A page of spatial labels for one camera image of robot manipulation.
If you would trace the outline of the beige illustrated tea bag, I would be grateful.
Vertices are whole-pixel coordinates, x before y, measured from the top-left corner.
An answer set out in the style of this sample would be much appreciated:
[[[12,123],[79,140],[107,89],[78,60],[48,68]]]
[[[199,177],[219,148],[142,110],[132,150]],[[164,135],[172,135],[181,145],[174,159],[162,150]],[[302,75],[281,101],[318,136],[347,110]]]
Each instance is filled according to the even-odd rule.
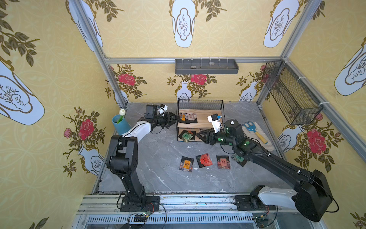
[[[186,124],[198,123],[196,113],[184,113],[186,117]]]

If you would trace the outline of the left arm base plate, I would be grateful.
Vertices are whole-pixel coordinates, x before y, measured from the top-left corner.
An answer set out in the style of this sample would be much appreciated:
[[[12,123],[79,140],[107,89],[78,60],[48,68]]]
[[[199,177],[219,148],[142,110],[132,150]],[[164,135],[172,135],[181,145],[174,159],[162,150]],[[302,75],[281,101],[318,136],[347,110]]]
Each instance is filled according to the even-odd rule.
[[[143,202],[133,201],[123,197],[120,212],[156,212],[160,207],[159,196],[147,196]]]

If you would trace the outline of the red label tea bag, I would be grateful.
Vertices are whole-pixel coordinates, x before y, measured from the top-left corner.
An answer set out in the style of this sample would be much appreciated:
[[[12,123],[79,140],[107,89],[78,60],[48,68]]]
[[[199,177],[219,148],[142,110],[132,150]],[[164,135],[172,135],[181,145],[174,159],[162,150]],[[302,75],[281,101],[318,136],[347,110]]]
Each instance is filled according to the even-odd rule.
[[[196,156],[196,160],[199,168],[208,167],[213,164],[209,154],[198,155]]]

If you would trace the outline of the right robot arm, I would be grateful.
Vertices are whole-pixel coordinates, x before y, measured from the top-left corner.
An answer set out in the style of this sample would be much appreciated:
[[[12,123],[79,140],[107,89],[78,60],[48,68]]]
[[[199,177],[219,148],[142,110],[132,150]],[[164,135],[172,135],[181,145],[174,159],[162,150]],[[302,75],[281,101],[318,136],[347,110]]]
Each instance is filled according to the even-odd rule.
[[[310,172],[272,154],[256,139],[246,136],[242,125],[235,119],[226,121],[224,131],[210,129],[196,135],[205,144],[231,146],[245,161],[263,167],[290,185],[290,189],[260,186],[257,196],[265,205],[296,209],[308,220],[319,222],[335,201],[322,172],[316,169]]]

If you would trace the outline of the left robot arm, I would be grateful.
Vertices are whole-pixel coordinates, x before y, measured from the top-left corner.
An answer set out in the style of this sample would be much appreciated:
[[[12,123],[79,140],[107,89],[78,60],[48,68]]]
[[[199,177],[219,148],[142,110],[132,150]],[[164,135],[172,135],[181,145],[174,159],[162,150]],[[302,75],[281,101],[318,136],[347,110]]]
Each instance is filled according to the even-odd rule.
[[[105,158],[106,167],[117,175],[125,188],[125,196],[119,196],[117,209],[121,212],[153,212],[160,208],[159,196],[147,196],[136,172],[138,166],[138,143],[155,127],[168,129],[178,116],[167,111],[166,105],[147,105],[144,117],[122,135],[111,137]]]

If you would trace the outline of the red house tea bag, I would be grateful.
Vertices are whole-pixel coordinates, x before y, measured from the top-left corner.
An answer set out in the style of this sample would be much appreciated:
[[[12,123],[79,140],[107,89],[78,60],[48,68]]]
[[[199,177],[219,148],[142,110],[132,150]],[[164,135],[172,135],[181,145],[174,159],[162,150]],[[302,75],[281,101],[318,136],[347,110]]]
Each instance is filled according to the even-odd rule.
[[[231,169],[229,156],[216,156],[218,169]]]

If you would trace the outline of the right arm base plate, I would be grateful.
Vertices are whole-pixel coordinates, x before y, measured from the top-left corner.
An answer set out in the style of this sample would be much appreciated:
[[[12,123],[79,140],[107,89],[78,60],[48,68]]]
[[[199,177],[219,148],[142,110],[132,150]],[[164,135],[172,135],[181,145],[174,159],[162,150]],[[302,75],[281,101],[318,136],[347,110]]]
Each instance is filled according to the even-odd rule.
[[[236,206],[238,211],[272,211],[276,210],[275,205],[264,204],[259,197],[252,195],[235,195],[233,204]]]

